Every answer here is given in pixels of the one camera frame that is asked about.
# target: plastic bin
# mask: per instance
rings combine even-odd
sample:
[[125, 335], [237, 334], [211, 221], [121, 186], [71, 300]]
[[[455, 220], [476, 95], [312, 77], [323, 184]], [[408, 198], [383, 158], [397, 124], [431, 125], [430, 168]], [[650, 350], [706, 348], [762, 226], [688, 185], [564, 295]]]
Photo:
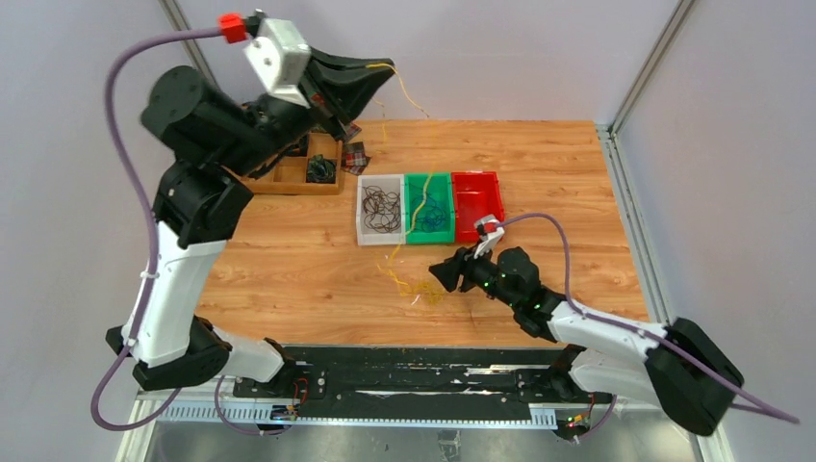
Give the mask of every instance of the plastic bin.
[[[422, 187], [427, 173], [405, 175], [405, 222], [406, 232], [411, 229], [411, 217], [422, 204]], [[450, 244], [456, 226], [453, 211], [453, 188], [450, 173], [434, 173], [428, 185], [428, 198], [417, 215], [414, 231], [405, 235], [408, 244]]]
[[504, 221], [504, 206], [494, 171], [455, 171], [450, 174], [456, 209], [456, 242], [475, 244], [479, 240], [474, 224], [488, 215]]
[[[366, 187], [375, 187], [382, 190], [384, 194], [399, 194], [399, 210], [396, 219], [399, 226], [390, 232], [377, 231], [377, 224], [383, 223], [383, 216], [376, 216], [375, 221], [370, 221], [370, 214], [367, 214], [363, 207], [363, 200], [366, 198]], [[404, 243], [405, 226], [405, 189], [403, 175], [361, 175], [357, 178], [357, 244], [358, 245], [397, 245]]]

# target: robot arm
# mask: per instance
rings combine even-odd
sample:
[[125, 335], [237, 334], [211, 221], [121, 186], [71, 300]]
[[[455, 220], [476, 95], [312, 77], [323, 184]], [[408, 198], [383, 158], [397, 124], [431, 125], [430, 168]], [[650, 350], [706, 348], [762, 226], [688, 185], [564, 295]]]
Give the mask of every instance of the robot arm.
[[[650, 336], [636, 333], [648, 331], [680, 346], [741, 387], [742, 374], [702, 329], [682, 318], [670, 325], [626, 320], [577, 302], [575, 310], [564, 295], [541, 283], [538, 267], [520, 247], [505, 249], [496, 263], [491, 261], [493, 246], [504, 233], [496, 223], [493, 217], [480, 220], [476, 226], [482, 238], [477, 245], [461, 247], [430, 267], [448, 292], [478, 287], [488, 298], [507, 304], [530, 336], [571, 344], [568, 354], [548, 372], [547, 380], [555, 388], [640, 399], [662, 407], [691, 432], [713, 433], [735, 394]], [[611, 325], [615, 322], [633, 325], [636, 332]]]
[[172, 68], [155, 84], [141, 123], [175, 156], [153, 202], [159, 265], [144, 275], [155, 281], [135, 341], [125, 340], [133, 314], [109, 329], [106, 341], [117, 353], [129, 342], [134, 377], [147, 391], [234, 375], [289, 396], [298, 372], [281, 346], [225, 332], [194, 315], [213, 263], [252, 198], [235, 175], [263, 176], [317, 126], [344, 139], [350, 122], [393, 74], [368, 64], [393, 62], [320, 52], [290, 21], [261, 12], [228, 16], [226, 27], [222, 20], [228, 41], [252, 37], [244, 54], [265, 93], [239, 105], [189, 66]]

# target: wooden tabletop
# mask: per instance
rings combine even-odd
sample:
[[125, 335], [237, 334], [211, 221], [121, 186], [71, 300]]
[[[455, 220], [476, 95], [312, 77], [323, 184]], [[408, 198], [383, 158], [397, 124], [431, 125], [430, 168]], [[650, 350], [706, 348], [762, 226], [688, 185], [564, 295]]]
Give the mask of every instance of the wooden tabletop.
[[[365, 174], [494, 170], [509, 218], [547, 212], [564, 225], [578, 300], [646, 320], [644, 299], [606, 166], [590, 122], [361, 122], [372, 156]], [[400, 296], [377, 269], [392, 246], [356, 243], [357, 178], [336, 196], [256, 195], [216, 262], [197, 315], [219, 327], [284, 344], [545, 347], [513, 322], [510, 308], [481, 291], [440, 303]], [[497, 250], [522, 246], [542, 282], [564, 288], [564, 254], [553, 227], [530, 219], [507, 228]], [[394, 270], [439, 287], [429, 265], [457, 245], [406, 245]]]

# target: white wall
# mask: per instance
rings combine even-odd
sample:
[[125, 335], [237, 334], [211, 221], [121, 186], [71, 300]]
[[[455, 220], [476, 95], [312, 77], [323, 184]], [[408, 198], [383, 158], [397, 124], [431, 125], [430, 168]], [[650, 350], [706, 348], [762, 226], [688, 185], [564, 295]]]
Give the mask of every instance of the white wall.
[[621, 135], [674, 312], [803, 419], [729, 412], [740, 462], [816, 453], [814, 17], [808, 0], [698, 2]]
[[[105, 73], [135, 41], [169, 32], [155, 1], [0, 4], [0, 459], [113, 460], [121, 435], [98, 429], [90, 395], [114, 354], [146, 259], [136, 196], [102, 112]], [[138, 116], [153, 81], [187, 63], [166, 45], [125, 67], [117, 107], [126, 145], [154, 191], [171, 154]], [[103, 399], [126, 421], [130, 366]]]
[[[434, 118], [609, 122], [676, 0], [180, 0], [193, 28], [256, 8], [294, 21], [316, 48], [392, 58]], [[257, 97], [243, 54], [202, 44], [218, 83]], [[389, 118], [422, 117], [394, 80], [377, 96]], [[379, 118], [371, 105], [363, 118]]]

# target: white bin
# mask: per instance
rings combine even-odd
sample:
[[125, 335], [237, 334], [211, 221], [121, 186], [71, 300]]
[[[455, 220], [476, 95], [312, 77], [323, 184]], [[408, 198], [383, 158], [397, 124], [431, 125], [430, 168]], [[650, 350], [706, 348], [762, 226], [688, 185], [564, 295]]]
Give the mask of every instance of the white bin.
[[[405, 223], [402, 222], [402, 211], [405, 210], [405, 178], [402, 175], [361, 175], [357, 177], [357, 244], [358, 245], [397, 245], [405, 242]], [[363, 199], [365, 187], [379, 187], [383, 193], [399, 194], [399, 227], [390, 233], [381, 233], [366, 226]]]

